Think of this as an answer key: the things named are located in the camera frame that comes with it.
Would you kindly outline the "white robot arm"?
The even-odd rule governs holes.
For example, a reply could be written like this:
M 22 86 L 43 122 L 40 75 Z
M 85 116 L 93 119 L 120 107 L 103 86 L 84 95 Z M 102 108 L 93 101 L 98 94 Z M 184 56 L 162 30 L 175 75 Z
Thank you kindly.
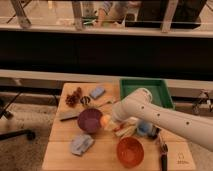
M 130 117 L 142 119 L 213 152 L 212 119 L 157 106 L 146 88 L 138 88 L 116 102 L 111 111 L 112 123 L 120 124 Z

